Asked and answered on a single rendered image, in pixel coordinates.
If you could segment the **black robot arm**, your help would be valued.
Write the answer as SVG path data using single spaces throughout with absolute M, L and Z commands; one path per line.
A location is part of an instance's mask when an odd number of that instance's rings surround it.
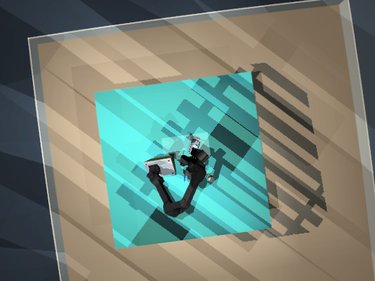
M 175 218 L 190 207 L 190 203 L 198 188 L 199 183 L 206 176 L 206 166 L 204 165 L 204 162 L 209 158 L 209 156 L 203 150 L 201 150 L 195 157 L 196 160 L 190 160 L 192 157 L 188 157 L 185 155 L 181 156 L 180 166 L 186 166 L 189 163 L 189 166 L 186 168 L 186 170 L 192 174 L 190 184 L 188 185 L 182 200 L 177 202 L 173 202 L 170 199 L 166 189 L 164 188 L 164 179 L 159 175 L 159 166 L 157 164 L 148 166 L 149 172 L 147 173 L 146 177 L 149 178 L 150 182 L 156 187 L 164 204 L 163 209 L 165 215 Z

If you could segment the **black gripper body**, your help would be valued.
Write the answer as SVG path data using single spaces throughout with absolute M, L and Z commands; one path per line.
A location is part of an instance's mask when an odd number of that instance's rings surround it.
M 196 160 L 195 159 L 195 156 L 200 152 L 201 150 L 199 150 L 199 149 L 197 149 L 197 148 L 192 148 L 192 151 L 191 151 L 191 153 L 192 153 L 192 158 L 190 159 L 190 160 L 192 160 L 192 159 L 194 159 L 194 160 Z M 193 158 L 194 157 L 194 158 Z M 189 176 L 189 177 L 191 177 L 191 174 L 192 173 L 189 173 L 186 169 L 185 169 L 185 173 L 184 173 L 186 176 Z

